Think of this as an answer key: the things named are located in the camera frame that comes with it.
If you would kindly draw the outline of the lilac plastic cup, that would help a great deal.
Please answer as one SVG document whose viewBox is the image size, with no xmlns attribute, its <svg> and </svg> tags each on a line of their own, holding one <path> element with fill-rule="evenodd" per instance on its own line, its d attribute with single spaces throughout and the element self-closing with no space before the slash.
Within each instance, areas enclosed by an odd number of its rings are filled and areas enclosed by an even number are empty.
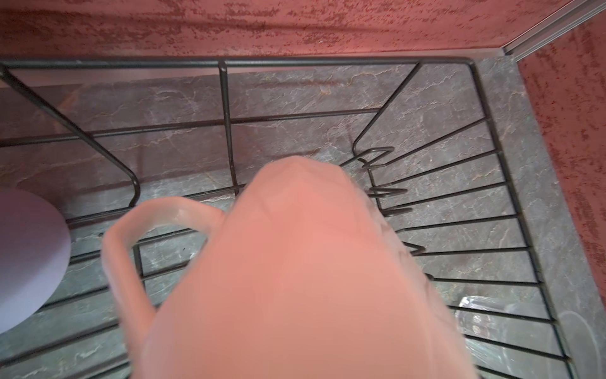
<svg viewBox="0 0 606 379">
<path fill-rule="evenodd" d="M 32 316 L 53 295 L 69 265 L 62 214 L 42 197 L 1 189 L 1 332 Z"/>
</svg>

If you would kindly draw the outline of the white faceted mug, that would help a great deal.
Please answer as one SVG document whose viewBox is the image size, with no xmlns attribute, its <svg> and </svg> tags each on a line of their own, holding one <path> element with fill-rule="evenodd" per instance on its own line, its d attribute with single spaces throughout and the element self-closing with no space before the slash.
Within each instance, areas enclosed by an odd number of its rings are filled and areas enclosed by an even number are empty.
<svg viewBox="0 0 606 379">
<path fill-rule="evenodd" d="M 168 225 L 206 235 L 160 307 L 129 251 Z M 370 198 L 334 164 L 264 166 L 232 208 L 141 203 L 104 235 L 135 378 L 474 378 L 455 319 Z"/>
</svg>

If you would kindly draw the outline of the clear plastic cup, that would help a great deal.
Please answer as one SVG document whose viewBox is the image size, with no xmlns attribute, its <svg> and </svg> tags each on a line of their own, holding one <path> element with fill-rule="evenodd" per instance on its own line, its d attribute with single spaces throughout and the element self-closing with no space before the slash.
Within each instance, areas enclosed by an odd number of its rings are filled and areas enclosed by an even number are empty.
<svg viewBox="0 0 606 379">
<path fill-rule="evenodd" d="M 560 341 L 577 378 L 605 377 L 602 340 L 593 319 L 577 307 L 558 312 L 560 335 L 541 302 L 470 295 L 452 310 L 482 377 L 568 378 Z"/>
</svg>

